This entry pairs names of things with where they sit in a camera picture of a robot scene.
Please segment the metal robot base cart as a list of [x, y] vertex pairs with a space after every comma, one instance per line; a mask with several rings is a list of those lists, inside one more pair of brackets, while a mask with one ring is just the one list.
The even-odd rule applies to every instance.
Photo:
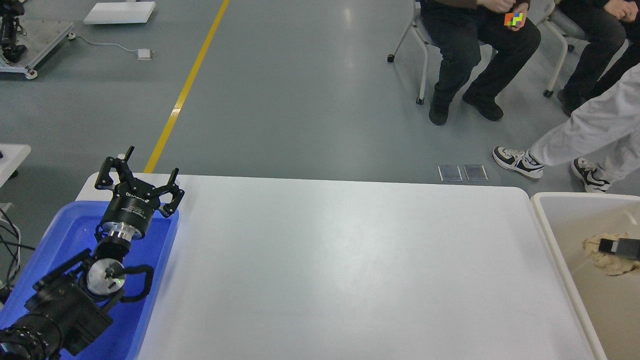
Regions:
[[71, 21], [21, 20], [25, 7], [20, 0], [2, 0], [0, 11], [2, 73], [21, 74], [33, 80], [38, 77], [35, 67], [41, 60], [63, 39], [75, 39]]

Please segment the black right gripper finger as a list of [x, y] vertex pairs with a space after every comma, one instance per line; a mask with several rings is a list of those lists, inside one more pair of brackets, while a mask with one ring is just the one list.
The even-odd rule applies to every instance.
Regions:
[[640, 260], [640, 240], [633, 238], [619, 238], [610, 240], [601, 238], [598, 251], [607, 255], [618, 256], [633, 261]]

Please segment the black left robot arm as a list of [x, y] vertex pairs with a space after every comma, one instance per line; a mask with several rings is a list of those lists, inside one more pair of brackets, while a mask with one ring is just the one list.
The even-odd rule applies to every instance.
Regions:
[[130, 146], [123, 158], [106, 157], [94, 187], [112, 198], [94, 230], [96, 247], [34, 283], [27, 312], [1, 330], [3, 360], [59, 360], [62, 351], [76, 356], [114, 323], [112, 308], [150, 294], [154, 268], [126, 266], [125, 257], [134, 240], [144, 239], [155, 212], [164, 218], [176, 213], [185, 191], [176, 182], [178, 168], [158, 187], [136, 178], [128, 166], [133, 151]]

